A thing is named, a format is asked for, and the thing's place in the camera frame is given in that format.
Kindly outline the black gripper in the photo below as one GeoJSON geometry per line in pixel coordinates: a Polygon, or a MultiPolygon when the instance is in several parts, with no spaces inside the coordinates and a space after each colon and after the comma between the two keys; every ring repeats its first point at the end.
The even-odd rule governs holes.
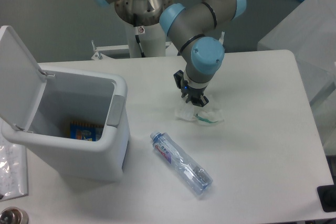
{"type": "Polygon", "coordinates": [[[177,71],[174,75],[176,86],[181,89],[182,97],[187,96],[187,101],[191,101],[192,105],[204,107],[209,103],[208,98],[204,95],[207,87],[206,83],[197,83],[192,81],[186,72],[177,71]]]}

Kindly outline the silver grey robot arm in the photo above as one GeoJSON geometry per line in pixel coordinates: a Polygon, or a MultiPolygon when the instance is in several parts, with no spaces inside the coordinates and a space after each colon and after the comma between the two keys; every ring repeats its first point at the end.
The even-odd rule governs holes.
{"type": "Polygon", "coordinates": [[[128,33],[130,56],[153,57],[164,51],[169,39],[186,61],[174,74],[182,98],[195,106],[207,105],[204,91],[224,59],[221,40],[206,33],[240,16],[246,0],[201,0],[191,8],[172,0],[95,0],[114,5],[128,33]]]}

